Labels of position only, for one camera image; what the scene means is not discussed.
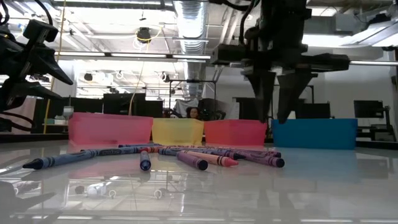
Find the white table surface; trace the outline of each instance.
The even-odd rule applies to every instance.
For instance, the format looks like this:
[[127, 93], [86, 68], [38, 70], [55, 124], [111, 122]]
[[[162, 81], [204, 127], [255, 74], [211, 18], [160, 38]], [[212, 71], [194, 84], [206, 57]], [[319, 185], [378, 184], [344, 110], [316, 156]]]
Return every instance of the white table surface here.
[[82, 148], [0, 144], [0, 223], [398, 223], [397, 151], [282, 148], [281, 169], [240, 161], [199, 171], [151, 154], [143, 172], [133, 154], [18, 170]]

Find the silver ductwork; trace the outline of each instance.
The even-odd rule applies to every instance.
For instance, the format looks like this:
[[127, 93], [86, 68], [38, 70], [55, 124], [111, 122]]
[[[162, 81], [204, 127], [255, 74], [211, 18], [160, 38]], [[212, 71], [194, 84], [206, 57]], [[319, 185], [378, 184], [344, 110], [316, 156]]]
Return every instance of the silver ductwork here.
[[[175, 12], [177, 13], [178, 34], [182, 38], [202, 39], [205, 35], [205, 21], [207, 4], [200, 1], [175, 1]], [[205, 43], [202, 41], [181, 41], [183, 54], [203, 54]], [[197, 62], [184, 62], [185, 79], [203, 79], [204, 66]], [[197, 85], [188, 85], [190, 96], [198, 96]]]

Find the yellow plastic bin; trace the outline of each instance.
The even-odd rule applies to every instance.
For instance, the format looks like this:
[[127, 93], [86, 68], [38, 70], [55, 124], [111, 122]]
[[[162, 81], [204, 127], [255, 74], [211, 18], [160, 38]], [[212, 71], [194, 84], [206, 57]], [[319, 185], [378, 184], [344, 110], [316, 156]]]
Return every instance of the yellow plastic bin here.
[[196, 119], [154, 118], [152, 140], [163, 145], [201, 145], [204, 122]]

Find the crayon tip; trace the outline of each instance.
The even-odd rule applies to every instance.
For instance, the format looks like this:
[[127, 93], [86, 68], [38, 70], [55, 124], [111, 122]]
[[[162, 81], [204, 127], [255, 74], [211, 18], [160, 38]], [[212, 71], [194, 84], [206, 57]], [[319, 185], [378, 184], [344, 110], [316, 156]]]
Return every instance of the crayon tip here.
[[282, 168], [283, 166], [285, 166], [285, 161], [283, 159], [278, 159], [276, 161], [276, 166]]
[[199, 168], [200, 170], [205, 170], [205, 169], [207, 169], [208, 166], [209, 166], [209, 164], [207, 163], [207, 161], [204, 161], [204, 160], [201, 160], [201, 161], [198, 163], [198, 168]]
[[282, 154], [280, 152], [275, 152], [273, 156], [276, 158], [282, 158]]
[[238, 153], [234, 153], [234, 154], [233, 154], [233, 159], [234, 159], [234, 160], [245, 159], [245, 158], [246, 158], [246, 156], [244, 156], [244, 155], [240, 155], [240, 154], [238, 154]]
[[147, 171], [150, 169], [150, 162], [149, 161], [142, 161], [140, 164], [140, 167], [143, 171]]
[[28, 162], [22, 166], [24, 169], [41, 169], [43, 161], [41, 159], [34, 159], [32, 162]]
[[237, 161], [235, 161], [235, 160], [233, 160], [233, 159], [227, 159], [227, 160], [225, 160], [225, 166], [226, 167], [229, 167], [229, 166], [236, 166], [236, 165], [238, 165], [239, 163], [237, 162]]

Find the red plastic bin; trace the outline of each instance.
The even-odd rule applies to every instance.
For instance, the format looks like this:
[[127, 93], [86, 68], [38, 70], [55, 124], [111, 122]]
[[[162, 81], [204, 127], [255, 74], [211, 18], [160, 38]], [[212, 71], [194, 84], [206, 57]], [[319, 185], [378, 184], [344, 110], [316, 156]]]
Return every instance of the red plastic bin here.
[[69, 140], [74, 144], [148, 143], [153, 118], [115, 114], [74, 113]]
[[205, 122], [207, 144], [263, 146], [266, 130], [267, 124], [254, 120], [227, 119]]

